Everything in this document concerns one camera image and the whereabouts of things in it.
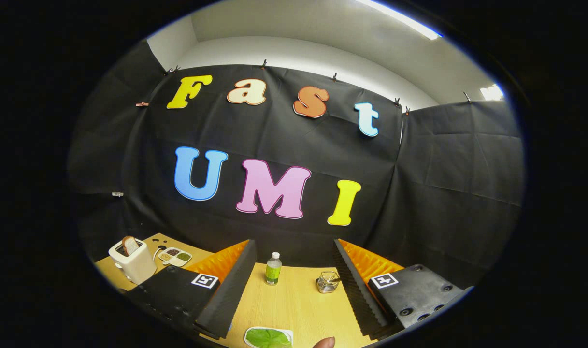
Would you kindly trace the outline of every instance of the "letter m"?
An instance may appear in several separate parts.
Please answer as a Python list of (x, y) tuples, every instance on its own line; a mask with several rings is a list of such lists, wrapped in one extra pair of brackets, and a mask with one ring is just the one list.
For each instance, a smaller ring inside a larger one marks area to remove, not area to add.
[(311, 170), (290, 167), (275, 185), (265, 161), (247, 159), (243, 161), (243, 167), (247, 170), (247, 181), (244, 185), (243, 200), (236, 204), (236, 209), (247, 213), (257, 212), (257, 193), (265, 214), (270, 213), (279, 199), (283, 198), (281, 206), (274, 211), (276, 215), (281, 218), (302, 218), (302, 192), (304, 184), (311, 177)]

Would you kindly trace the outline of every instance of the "metal cup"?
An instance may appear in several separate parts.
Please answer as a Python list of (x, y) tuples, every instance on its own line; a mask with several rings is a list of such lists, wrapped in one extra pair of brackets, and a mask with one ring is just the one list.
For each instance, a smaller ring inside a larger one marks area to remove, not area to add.
[(341, 278), (334, 271), (324, 271), (318, 279), (316, 279), (317, 290), (320, 293), (329, 293), (336, 290), (336, 287), (341, 282)]

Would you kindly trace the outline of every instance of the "toast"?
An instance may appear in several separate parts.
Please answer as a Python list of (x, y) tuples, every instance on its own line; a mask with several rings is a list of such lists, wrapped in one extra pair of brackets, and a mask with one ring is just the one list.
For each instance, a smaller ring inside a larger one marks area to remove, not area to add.
[(126, 256), (130, 256), (130, 254), (134, 253), (137, 249), (139, 249), (139, 244), (135, 241), (135, 237), (133, 236), (125, 236), (122, 238), (122, 247), (124, 248), (124, 254)]

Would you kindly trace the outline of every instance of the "cable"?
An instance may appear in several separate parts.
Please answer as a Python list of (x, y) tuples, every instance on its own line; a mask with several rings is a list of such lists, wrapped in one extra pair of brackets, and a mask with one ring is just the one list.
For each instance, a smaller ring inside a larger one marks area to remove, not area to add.
[(154, 253), (154, 256), (152, 256), (153, 261), (155, 261), (157, 259), (157, 254), (159, 251), (164, 251), (164, 249), (161, 249), (160, 247), (157, 249), (156, 253)]

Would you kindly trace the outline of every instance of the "green leaf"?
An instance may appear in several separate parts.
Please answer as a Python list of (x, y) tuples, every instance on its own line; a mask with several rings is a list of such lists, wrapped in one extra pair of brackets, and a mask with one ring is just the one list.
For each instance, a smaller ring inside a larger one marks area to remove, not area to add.
[(251, 329), (247, 332), (247, 341), (261, 348), (291, 348), (291, 342), (287, 336), (272, 329)]

